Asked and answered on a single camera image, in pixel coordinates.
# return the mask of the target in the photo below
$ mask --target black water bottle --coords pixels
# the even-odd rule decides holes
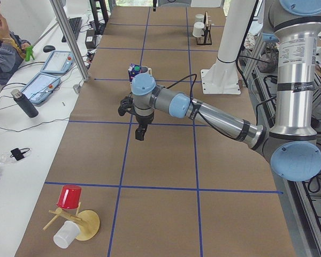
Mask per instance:
[[[11,95],[14,101],[19,105],[28,117],[33,118],[38,115],[37,109],[33,106],[30,100],[17,89],[12,90]]]

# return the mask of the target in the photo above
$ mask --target white desk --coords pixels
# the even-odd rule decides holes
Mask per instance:
[[[85,6],[83,14],[70,15],[70,17],[82,16],[84,25],[88,20],[87,14],[87,6]],[[45,31],[55,22],[53,20]],[[57,25],[34,47],[36,60],[31,59],[28,63],[45,61],[50,53],[44,53],[42,49],[47,44],[55,46],[56,50],[69,50],[67,43],[61,43],[62,36]],[[87,52],[85,37],[85,33],[80,33],[77,40],[82,55]],[[24,67],[14,74],[9,83],[27,83],[40,71],[41,67],[42,64]],[[73,85],[78,84],[81,78],[78,69],[74,69],[71,77],[59,86],[59,90],[53,92],[45,103],[37,107],[39,114],[35,118],[29,118],[17,105],[0,110],[0,127],[22,130],[41,122],[69,117],[78,97],[73,90]],[[15,86],[20,85],[7,86],[0,96],[11,96],[9,88]],[[14,103],[13,99],[3,97],[0,100],[0,108]],[[17,163],[0,164],[0,257],[15,255],[66,126],[67,121],[58,121],[19,133],[0,129],[0,155],[17,147],[29,147],[32,150],[31,155]]]

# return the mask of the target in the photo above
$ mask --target green toy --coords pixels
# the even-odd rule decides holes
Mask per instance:
[[[25,56],[25,61],[30,61],[30,57],[32,57],[32,59],[34,60],[34,56],[33,56],[33,46],[29,46],[27,48],[25,48],[26,51],[26,56]]]

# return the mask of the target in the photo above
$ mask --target person's hand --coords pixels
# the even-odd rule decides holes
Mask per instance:
[[[6,19],[0,15],[0,36],[2,38],[10,38],[10,29]]]
[[[29,47],[30,46],[30,44],[29,43],[23,43],[23,44],[21,44],[21,49],[22,50],[25,50],[27,47]]]

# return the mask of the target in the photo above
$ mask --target blue joint cover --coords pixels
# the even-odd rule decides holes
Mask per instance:
[[[279,0],[287,12],[299,15],[310,16],[321,13],[321,0]]]
[[[321,171],[321,152],[307,141],[286,143],[274,151],[270,165],[282,178],[305,181]]]
[[[263,32],[263,41],[267,43],[279,42],[278,38],[274,34],[264,33],[264,32]]]
[[[149,73],[139,73],[132,80],[131,90],[134,95],[147,95],[155,87],[155,79]]]
[[[169,105],[169,114],[172,117],[184,118],[189,108],[190,98],[183,93],[175,95]]]

